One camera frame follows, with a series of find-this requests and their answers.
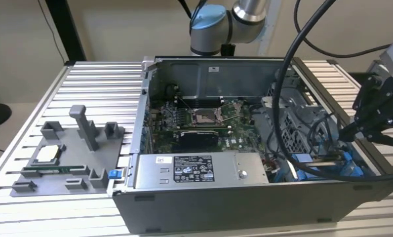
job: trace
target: white wall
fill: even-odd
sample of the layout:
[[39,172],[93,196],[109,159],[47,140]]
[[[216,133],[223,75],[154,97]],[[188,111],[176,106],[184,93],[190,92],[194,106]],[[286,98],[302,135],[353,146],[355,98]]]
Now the white wall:
[[[234,0],[210,0],[231,8]],[[69,0],[87,58],[140,61],[150,55],[188,55],[188,18],[176,0]],[[187,0],[191,10],[198,0]],[[259,43],[236,55],[256,55]]]
[[[302,0],[299,24],[303,26],[323,0]],[[282,0],[282,8],[271,39],[268,56],[284,55],[295,39],[292,20],[295,0]],[[307,35],[323,50],[354,53],[393,42],[393,0],[338,0]],[[296,56],[302,59],[328,59],[302,43]],[[336,59],[347,71],[365,71],[381,52],[351,59]]]
[[61,65],[37,2],[0,0],[0,102],[39,101]]
[[[268,56],[282,56],[295,37],[291,16],[295,0],[282,1]],[[194,8],[198,0],[187,2]],[[320,2],[302,1],[300,23]],[[188,19],[176,0],[68,0],[68,3],[89,60],[139,61],[146,55],[188,54]],[[230,8],[234,0],[208,3]],[[336,1],[308,38],[326,50],[340,53],[391,42],[393,0]],[[255,56],[258,45],[238,45],[236,55]],[[296,54],[303,59],[328,58],[306,46]],[[365,70],[377,56],[375,53],[338,61],[349,70]],[[0,102],[39,101],[60,68],[61,59],[36,0],[0,0]]]

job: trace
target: green circuit board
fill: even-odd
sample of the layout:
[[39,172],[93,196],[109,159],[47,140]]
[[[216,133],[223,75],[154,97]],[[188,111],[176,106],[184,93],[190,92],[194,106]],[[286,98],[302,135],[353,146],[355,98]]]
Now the green circuit board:
[[[152,147],[155,154],[182,152],[258,152],[264,154],[266,148],[251,120],[248,105],[239,101],[226,101],[218,108],[166,109],[167,113],[152,116]],[[216,145],[196,149],[180,150],[182,132],[214,132],[218,134]]]

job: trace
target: metal table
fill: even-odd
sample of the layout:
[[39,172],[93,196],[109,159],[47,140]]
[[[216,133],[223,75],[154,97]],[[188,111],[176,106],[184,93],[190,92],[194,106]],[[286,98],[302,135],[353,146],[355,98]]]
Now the metal table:
[[[327,61],[304,63],[347,114],[353,115],[350,107],[358,83],[338,65]],[[129,235],[107,194],[12,198],[9,186],[39,144],[44,122],[57,120],[65,127],[75,126],[75,120],[68,116],[73,104],[88,107],[87,117],[96,126],[116,121],[125,127],[117,166],[127,166],[140,84],[140,63],[79,62],[63,68],[0,158],[0,236]],[[377,148],[393,165],[393,147],[378,145]],[[338,223],[172,236],[393,236],[393,194],[381,202],[361,205]]]

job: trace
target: gray plastic peg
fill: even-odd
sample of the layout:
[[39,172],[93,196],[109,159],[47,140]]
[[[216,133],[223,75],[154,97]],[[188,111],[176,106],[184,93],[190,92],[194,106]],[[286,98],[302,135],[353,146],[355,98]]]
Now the gray plastic peg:
[[84,105],[72,105],[69,116],[76,120],[79,130],[84,135],[83,138],[85,140],[89,151],[96,151],[99,149],[99,144],[96,142],[95,133],[87,121],[85,110],[87,108]]

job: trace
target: power supply label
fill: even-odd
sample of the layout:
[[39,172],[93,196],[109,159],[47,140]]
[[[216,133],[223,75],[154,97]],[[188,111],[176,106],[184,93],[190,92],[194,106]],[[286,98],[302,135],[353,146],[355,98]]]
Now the power supply label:
[[211,156],[174,157],[174,181],[214,182],[214,166]]

